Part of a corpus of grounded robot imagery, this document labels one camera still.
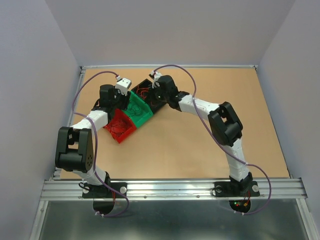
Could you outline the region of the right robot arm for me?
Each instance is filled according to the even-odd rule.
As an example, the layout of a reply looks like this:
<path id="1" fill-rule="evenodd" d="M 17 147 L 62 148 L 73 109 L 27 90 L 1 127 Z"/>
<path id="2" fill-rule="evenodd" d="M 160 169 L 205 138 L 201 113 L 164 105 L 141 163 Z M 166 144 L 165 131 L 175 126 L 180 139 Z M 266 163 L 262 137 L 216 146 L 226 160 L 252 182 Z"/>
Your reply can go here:
<path id="1" fill-rule="evenodd" d="M 247 192 L 253 177 L 242 148 L 243 125 L 232 105 L 226 101 L 222 104 L 211 103 L 179 91 L 169 75 L 156 71 L 149 76 L 156 100 L 167 103 L 177 111 L 198 116 L 203 123 L 208 121 L 208 131 L 225 152 L 228 162 L 230 183 L 226 189 L 235 195 Z"/>

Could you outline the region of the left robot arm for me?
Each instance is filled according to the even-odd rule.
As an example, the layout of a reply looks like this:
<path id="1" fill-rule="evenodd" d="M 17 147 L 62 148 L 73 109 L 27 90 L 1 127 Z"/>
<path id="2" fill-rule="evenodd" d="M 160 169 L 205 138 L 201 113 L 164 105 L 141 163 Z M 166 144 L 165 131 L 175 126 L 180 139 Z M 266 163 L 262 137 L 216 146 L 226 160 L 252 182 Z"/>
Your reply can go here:
<path id="1" fill-rule="evenodd" d="M 104 84 L 100 86 L 99 98 L 88 115 L 72 126 L 63 126 L 58 131 L 55 151 L 55 166 L 73 172 L 86 181 L 81 186 L 88 192 L 95 191 L 100 197 L 111 193 L 110 176 L 96 166 L 97 151 L 93 140 L 98 130 L 105 127 L 115 115 L 115 110 L 125 110 L 130 102 L 131 82 L 124 86 Z"/>

